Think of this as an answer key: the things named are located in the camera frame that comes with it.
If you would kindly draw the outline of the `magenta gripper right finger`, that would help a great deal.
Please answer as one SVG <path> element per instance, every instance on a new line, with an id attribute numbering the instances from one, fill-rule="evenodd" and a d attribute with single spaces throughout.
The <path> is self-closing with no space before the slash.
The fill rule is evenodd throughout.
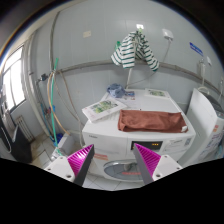
<path id="1" fill-rule="evenodd" d="M 145 185 L 182 169 L 169 155 L 162 155 L 135 143 L 133 153 Z"/>

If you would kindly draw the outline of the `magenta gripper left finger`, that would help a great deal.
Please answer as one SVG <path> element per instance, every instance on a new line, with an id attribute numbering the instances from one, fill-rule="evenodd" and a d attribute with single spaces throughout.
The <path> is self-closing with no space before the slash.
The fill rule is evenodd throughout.
<path id="1" fill-rule="evenodd" d="M 45 171 L 82 186 L 94 154 L 94 145 L 91 144 L 68 157 L 59 156 L 45 168 Z"/>

